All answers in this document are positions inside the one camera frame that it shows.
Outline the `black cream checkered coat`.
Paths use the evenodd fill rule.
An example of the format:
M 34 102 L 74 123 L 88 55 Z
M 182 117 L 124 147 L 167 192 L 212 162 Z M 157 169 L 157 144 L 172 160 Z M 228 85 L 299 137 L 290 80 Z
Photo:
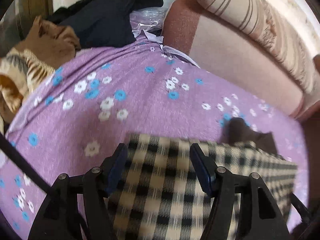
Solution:
M 298 168 L 284 159 L 284 142 L 290 135 L 301 134 L 300 125 L 280 118 L 258 130 L 272 133 L 278 153 L 257 139 L 240 139 L 234 145 L 226 145 L 218 143 L 214 135 L 146 135 L 123 125 L 114 126 L 110 141 L 125 142 L 129 149 L 122 178 L 107 201 L 117 238 L 200 238 L 212 201 L 201 190 L 189 158 L 194 142 L 218 165 L 235 174 L 259 173 L 287 218 Z

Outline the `black clothes pile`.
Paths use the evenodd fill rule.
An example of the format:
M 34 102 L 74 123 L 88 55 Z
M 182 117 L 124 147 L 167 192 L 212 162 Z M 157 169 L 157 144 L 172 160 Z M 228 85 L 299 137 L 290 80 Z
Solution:
M 121 48 L 136 41 L 131 12 L 163 4 L 163 0 L 80 0 L 70 7 L 60 7 L 47 20 L 72 27 L 82 49 Z

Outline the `purple floral bed sheet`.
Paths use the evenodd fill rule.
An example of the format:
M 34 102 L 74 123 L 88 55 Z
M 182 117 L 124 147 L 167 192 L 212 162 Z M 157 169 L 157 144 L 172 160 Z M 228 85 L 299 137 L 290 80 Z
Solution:
M 110 141 L 114 126 L 146 135 L 214 135 L 226 145 L 257 139 L 278 153 L 272 133 L 258 127 L 280 118 L 291 119 L 140 37 L 123 48 L 86 50 L 64 64 L 29 96 L 5 136 L 52 184 L 61 173 L 84 174 L 112 155 L 121 143 Z M 290 162 L 294 152 L 306 152 L 302 129 L 284 148 Z

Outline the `tiger print blanket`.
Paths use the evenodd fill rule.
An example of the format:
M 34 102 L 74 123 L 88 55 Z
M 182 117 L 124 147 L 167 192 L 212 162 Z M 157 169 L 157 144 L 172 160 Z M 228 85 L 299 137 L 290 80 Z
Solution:
M 11 123 L 18 110 L 40 83 L 55 69 L 40 61 L 29 49 L 12 48 L 1 59 L 1 117 Z

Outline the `brown garment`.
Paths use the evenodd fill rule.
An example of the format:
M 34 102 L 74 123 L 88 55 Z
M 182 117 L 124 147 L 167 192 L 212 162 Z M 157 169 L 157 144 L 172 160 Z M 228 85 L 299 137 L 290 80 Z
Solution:
M 14 48 L 19 52 L 31 51 L 40 61 L 59 68 L 81 50 L 80 40 L 70 26 L 55 25 L 37 16 L 26 38 Z

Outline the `striped floral pillow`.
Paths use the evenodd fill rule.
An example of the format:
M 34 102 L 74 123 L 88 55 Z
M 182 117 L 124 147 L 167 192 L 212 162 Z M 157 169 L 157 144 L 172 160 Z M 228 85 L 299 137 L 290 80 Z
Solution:
M 313 58 L 319 53 L 319 35 L 310 21 L 313 14 L 309 8 L 298 0 L 197 1 L 259 43 L 305 93 L 315 90 Z

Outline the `clear plastic bag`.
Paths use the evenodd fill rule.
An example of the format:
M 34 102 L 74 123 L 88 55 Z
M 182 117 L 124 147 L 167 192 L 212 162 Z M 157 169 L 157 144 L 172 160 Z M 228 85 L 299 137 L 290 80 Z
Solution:
M 163 43 L 162 27 L 167 8 L 151 7 L 136 10 L 130 14 L 130 24 L 135 38 L 145 35 L 149 41 Z

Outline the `wooden door frame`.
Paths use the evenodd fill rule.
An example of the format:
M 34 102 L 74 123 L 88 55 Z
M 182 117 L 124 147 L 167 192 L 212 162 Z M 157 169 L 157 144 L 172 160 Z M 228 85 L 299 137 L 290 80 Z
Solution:
M 53 13 L 53 0 L 15 0 L 16 26 L 20 39 L 24 39 L 36 16 L 45 19 Z

